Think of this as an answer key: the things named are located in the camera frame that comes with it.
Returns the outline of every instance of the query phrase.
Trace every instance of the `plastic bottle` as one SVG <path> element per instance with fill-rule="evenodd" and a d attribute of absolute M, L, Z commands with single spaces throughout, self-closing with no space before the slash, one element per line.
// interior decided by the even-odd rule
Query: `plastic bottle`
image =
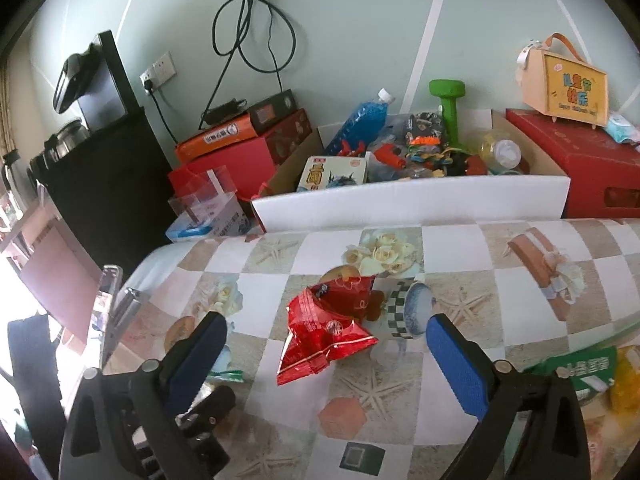
<path fill-rule="evenodd" d="M 478 142 L 478 155 L 494 174 L 512 170 L 522 158 L 520 147 L 510 139 L 509 134 L 500 130 L 491 130 L 481 134 Z"/>
<path fill-rule="evenodd" d="M 395 98 L 384 88 L 378 92 L 378 98 L 359 104 L 342 125 L 334 140 L 329 143 L 325 153 L 337 155 L 342 149 L 342 141 L 346 140 L 352 149 L 363 141 L 366 146 L 376 140 L 380 130 L 384 127 L 389 105 Z"/>

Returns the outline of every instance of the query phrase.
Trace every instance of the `wooden sign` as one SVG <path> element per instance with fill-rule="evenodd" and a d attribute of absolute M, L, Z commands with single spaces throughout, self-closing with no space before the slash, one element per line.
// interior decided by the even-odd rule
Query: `wooden sign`
<path fill-rule="evenodd" d="M 585 63 L 562 34 L 559 38 L 577 59 L 533 48 L 522 74 L 522 101 L 541 114 L 592 124 L 609 121 L 607 73 Z"/>

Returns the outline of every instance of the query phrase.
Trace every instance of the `blue water bottle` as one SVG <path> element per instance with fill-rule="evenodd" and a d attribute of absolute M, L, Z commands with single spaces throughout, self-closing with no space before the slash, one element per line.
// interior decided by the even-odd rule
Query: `blue water bottle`
<path fill-rule="evenodd" d="M 378 99 L 358 105 L 326 147 L 325 153 L 337 155 L 342 149 L 343 140 L 352 150 L 357 149 L 360 141 L 369 146 L 384 127 L 389 105 L 394 100 L 395 97 L 383 88 L 378 92 Z"/>

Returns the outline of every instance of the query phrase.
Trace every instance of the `blue gripper pad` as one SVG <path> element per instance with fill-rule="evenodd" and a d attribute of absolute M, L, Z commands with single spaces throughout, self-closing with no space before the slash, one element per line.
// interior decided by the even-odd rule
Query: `blue gripper pad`
<path fill-rule="evenodd" d="M 160 375 L 167 393 L 164 408 L 169 415 L 188 411 L 225 343 L 225 317 L 209 312 L 187 339 L 169 350 Z"/>
<path fill-rule="evenodd" d="M 482 420 L 489 409 L 495 376 L 480 347 L 467 341 L 444 314 L 427 323 L 427 346 L 465 413 Z"/>

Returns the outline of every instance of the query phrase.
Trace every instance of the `wall outlet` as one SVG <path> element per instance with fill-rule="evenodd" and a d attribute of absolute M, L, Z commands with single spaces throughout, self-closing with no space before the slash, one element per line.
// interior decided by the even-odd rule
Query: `wall outlet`
<path fill-rule="evenodd" d="M 169 81 L 175 75 L 174 62 L 171 55 L 165 52 L 160 58 L 147 68 L 141 75 L 140 81 L 144 86 L 145 81 L 151 79 L 154 84 L 154 90 L 160 88 L 164 83 Z"/>
<path fill-rule="evenodd" d="M 162 54 L 160 59 L 154 63 L 154 70 L 156 71 L 158 86 L 162 86 L 175 75 L 174 62 L 171 60 L 171 55 L 168 52 Z"/>

